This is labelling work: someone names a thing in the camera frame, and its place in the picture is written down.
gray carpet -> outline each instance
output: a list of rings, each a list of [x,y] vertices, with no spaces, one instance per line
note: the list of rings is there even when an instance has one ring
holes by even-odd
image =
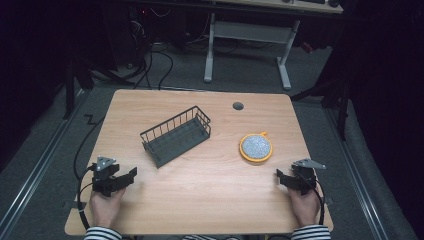
[[[293,95],[315,84],[331,53],[331,49],[317,50],[311,54],[299,48],[292,49],[287,62],[292,90],[288,92],[282,88],[274,59],[278,56],[281,46],[271,45],[257,50],[240,45],[234,51],[233,49],[232,46],[217,47],[220,52],[232,52],[215,55],[214,79],[206,84],[202,80],[206,56],[202,44],[191,45],[191,48],[186,48],[185,51],[167,45],[155,46],[155,50],[168,54],[173,60],[172,71],[163,81],[162,89],[186,88]],[[153,64],[148,76],[150,86],[156,88],[171,66],[171,61],[162,54],[155,53],[152,56]],[[127,72],[128,70],[121,70],[119,74],[125,75]],[[78,147],[93,127],[88,124],[89,117],[85,115],[92,115],[93,122],[101,119],[118,88],[124,87],[110,81],[96,80],[96,87],[79,97],[83,99],[86,96],[86,100],[82,102],[72,121],[68,122],[69,126],[52,155],[47,171],[16,224],[12,224],[14,228],[9,239],[82,239],[68,236],[64,232],[76,192],[72,163]],[[144,80],[139,89],[147,88],[147,82]],[[54,105],[33,126],[30,136],[1,173],[1,216],[7,213],[55,130],[63,124],[64,97],[62,90]],[[328,119],[328,110],[323,110],[317,100],[319,98],[308,98],[295,102],[294,107],[312,159],[328,167],[327,170],[319,170],[317,174],[329,199],[329,211],[335,225],[332,239],[376,239],[345,163],[346,149],[341,147],[334,133],[334,126]],[[352,109],[349,108],[347,141],[344,144],[354,158],[363,183],[375,203],[387,238],[416,239],[368,152]],[[77,160],[79,171],[86,167],[99,131],[100,127],[83,145]],[[168,239],[169,236],[147,238]]]

metal rail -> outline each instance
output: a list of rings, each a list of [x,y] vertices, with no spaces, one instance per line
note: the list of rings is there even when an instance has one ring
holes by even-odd
[[[60,143],[60,140],[63,138],[68,126],[72,122],[72,119],[75,116],[75,113],[82,105],[82,103],[87,99],[88,93],[83,92],[82,90],[78,93],[78,102],[77,106],[74,109],[73,113],[69,119],[64,119],[60,123],[56,132],[53,134],[49,143],[47,144],[44,152],[41,154],[37,164],[32,170],[31,174],[22,185],[19,190],[18,195],[15,197],[15,200],[9,207],[9,210],[4,215],[3,219],[0,222],[0,239],[8,239],[12,233],[13,228],[15,227],[16,222],[21,216],[22,212],[25,210],[28,202],[30,201],[32,195],[37,189],[39,183],[43,179],[44,174],[46,173],[50,163],[53,160],[53,154]]]
[[[361,175],[356,168],[355,161],[350,154],[347,143],[341,139],[337,131],[337,117],[335,116],[335,113],[331,109],[323,109],[323,111],[327,117],[327,120],[332,125],[331,129],[334,133],[334,136],[336,136],[338,139],[339,146],[344,154],[344,160],[348,170],[347,172],[349,174],[350,180],[352,181],[353,188],[355,189],[359,203],[361,204],[362,210],[365,214],[374,238],[378,240],[389,239],[386,230],[384,229],[383,223],[378,216],[374,202],[368,194],[368,190],[366,189]]]

black wire basket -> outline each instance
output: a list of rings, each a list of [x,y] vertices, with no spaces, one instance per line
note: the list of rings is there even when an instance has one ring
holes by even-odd
[[[208,139],[211,120],[198,107],[164,121],[142,133],[143,147],[160,168],[184,152]]]

cable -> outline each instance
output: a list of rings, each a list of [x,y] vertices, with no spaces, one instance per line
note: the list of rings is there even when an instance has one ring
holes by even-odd
[[[150,11],[152,11],[157,17],[166,17],[171,12],[171,10],[168,10],[168,12],[166,12],[162,15],[159,15],[155,12],[155,10],[153,10],[153,8],[150,8]]]
[[[84,225],[84,227],[85,227],[85,229],[86,229],[86,230],[90,228],[90,224],[88,223],[87,217],[85,216],[85,213],[84,213],[84,207],[83,207],[82,202],[81,202],[81,192],[82,192],[82,190],[81,190],[81,184],[82,184],[82,179],[84,178],[85,174],[86,174],[88,171],[91,171],[91,170],[92,170],[92,168],[93,168],[93,165],[92,165],[92,166],[90,166],[90,167],[88,167],[87,169],[85,169],[85,171],[81,174],[81,177],[79,177],[79,180],[78,180],[78,189],[77,189],[77,206],[78,206],[78,213],[79,213],[79,215],[80,215],[80,218],[81,218],[82,224]]]
[[[87,187],[89,187],[90,185],[93,185],[93,183],[89,183],[89,184],[87,184],[87,185],[85,185],[82,189],[81,189],[81,191],[80,191],[80,194],[87,188]]]
[[[134,85],[134,87],[133,87],[133,89],[136,89],[137,87],[138,87],[138,85],[141,83],[141,81],[143,80],[143,78],[144,77],[146,77],[147,76],[147,73],[150,71],[150,68],[152,67],[152,63],[153,63],[153,57],[152,57],[152,46],[150,47],[150,63],[149,63],[149,68],[148,69],[145,69],[144,71],[144,74],[143,74],[143,76],[141,76],[140,77],[140,79],[137,81],[137,83]],[[151,90],[152,89],[152,87],[150,86],[150,82],[149,82],[149,80],[147,79],[146,80],[147,81],[147,86],[149,87],[149,89]]]
[[[202,41],[205,41],[205,40],[208,40],[209,38],[203,38],[203,39],[200,39],[200,40],[198,40],[198,41],[192,41],[192,42],[190,42],[190,44],[186,44],[186,47],[187,48],[190,48],[190,49],[194,49],[194,50],[203,50],[203,49],[206,49],[206,48],[208,48],[209,47],[209,45],[208,45],[208,43],[206,43],[206,44],[203,44],[203,45],[201,45],[200,47],[193,47],[193,45],[195,45],[196,43],[200,43],[200,42],[202,42]]]
[[[315,182],[317,182],[319,184],[319,186],[321,187],[321,192],[322,192],[322,198],[323,198],[323,202],[325,203],[325,193],[324,193],[324,188],[322,188],[321,183],[318,180],[315,180]]]
[[[76,154],[75,154],[75,157],[74,157],[74,175],[75,175],[75,177],[77,178],[77,180],[80,180],[80,178],[79,178],[79,175],[78,175],[78,171],[77,171],[77,159],[78,159],[78,155],[79,155],[79,153],[80,153],[80,151],[81,151],[81,149],[82,149],[82,147],[84,146],[84,144],[85,144],[85,141],[87,141],[87,139],[88,139],[88,137],[91,135],[91,133],[94,131],[94,129],[96,129],[96,127],[97,126],[99,126],[99,124],[101,123],[101,122],[103,122],[103,120],[105,119],[105,117],[102,117],[99,121],[97,121],[97,123],[96,124],[94,124],[94,126],[91,128],[91,130],[85,135],[85,137],[84,137],[84,140],[81,142],[81,144],[79,145],[79,147],[78,147],[78,150],[77,150],[77,152],[76,152]]]
[[[291,239],[291,237],[289,237],[289,236],[277,234],[277,235],[269,236],[269,238],[267,240],[273,240],[274,238],[284,238],[284,239],[289,239],[289,240]]]
[[[193,41],[187,42],[186,44],[195,43],[195,42],[199,42],[199,41],[203,41],[203,40],[205,40],[205,39],[208,39],[208,37],[205,37],[205,38],[203,38],[203,39],[201,39],[201,38],[205,35],[206,29],[208,29],[209,19],[210,19],[210,14],[208,14],[208,17],[206,18],[205,27],[203,28],[203,31],[202,31],[202,33],[200,34],[200,36],[199,36],[196,40],[193,40]]]
[[[142,40],[139,40],[138,37],[139,36],[142,36],[143,37],[143,36],[145,36],[146,33],[145,33],[145,30],[144,30],[143,26],[139,22],[134,21],[134,20],[131,20],[131,24],[133,26],[135,26],[135,30],[133,30],[133,32],[135,31],[135,33],[132,34],[132,37],[134,38],[135,52],[136,52],[135,57],[134,57],[134,62],[137,62],[137,59],[138,59],[138,57],[140,55],[140,50],[142,49],[141,46],[142,46],[142,43],[143,43],[143,41]],[[142,59],[142,62],[140,62],[139,66],[137,67],[137,69],[134,72],[129,73],[129,74],[127,74],[127,75],[125,75],[123,77],[120,77],[120,78],[122,80],[128,80],[128,79],[131,79],[133,77],[136,77],[137,75],[140,75],[143,72],[143,70],[144,70],[143,69],[143,66],[145,66],[143,63],[144,63],[144,59]],[[95,78],[97,80],[100,80],[100,81],[110,81],[111,80],[108,77],[105,78],[105,77],[99,76],[96,73],[94,73],[93,71],[90,71],[90,74],[91,74],[91,76],[93,78]]]
[[[230,43],[231,43],[231,41],[229,41],[229,40],[221,40],[221,41],[216,41],[216,40],[215,40],[215,42],[216,42],[216,43],[218,43],[218,42],[222,42],[222,43],[230,42]],[[219,51],[219,50],[217,50],[217,49],[216,49],[216,47],[215,47],[215,46],[214,46],[213,50],[214,50],[215,52],[217,52],[217,53],[229,54],[229,53],[232,53],[232,52],[236,51],[236,50],[238,49],[238,47],[239,47],[239,42],[237,41],[237,42],[235,43],[235,47],[234,47],[233,49],[229,50],[229,51],[226,51],[226,52],[224,52],[224,51]]]
[[[309,188],[311,188],[315,192],[315,194],[317,195],[320,206],[321,206],[318,224],[324,225],[324,202],[323,202],[321,196],[319,195],[318,191],[314,187],[312,187],[312,185],[308,182],[308,180],[305,179],[305,177],[302,174],[299,174],[299,176],[302,177],[303,181],[305,181],[305,183],[309,186]]]
[[[165,56],[165,57],[169,58],[169,60],[171,61],[171,66],[169,67],[168,72],[167,72],[167,73],[165,74],[165,76],[163,76],[163,77],[162,77],[162,79],[159,81],[159,84],[158,84],[158,90],[160,90],[160,86],[162,85],[163,80],[165,80],[166,76],[168,76],[168,74],[171,72],[171,70],[172,70],[172,68],[173,68],[173,66],[174,66],[174,61],[172,60],[172,58],[171,58],[169,55],[167,55],[167,54],[165,54],[165,53],[161,53],[161,52],[155,52],[155,53],[157,53],[157,54],[161,54],[161,55],[163,55],[163,56]]]

white metal frame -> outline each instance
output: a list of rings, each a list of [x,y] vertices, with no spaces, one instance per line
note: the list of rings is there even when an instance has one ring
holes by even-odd
[[[215,37],[233,38],[250,41],[272,42],[285,44],[285,49],[281,57],[277,57],[277,65],[280,70],[281,81],[286,90],[291,89],[290,79],[287,74],[286,61],[290,49],[296,37],[300,21],[295,21],[293,27],[271,27],[264,25],[254,25],[245,23],[235,23],[226,21],[215,21],[215,14],[211,14],[209,30],[209,49],[206,57],[205,82],[212,81],[213,72],[213,44]]]

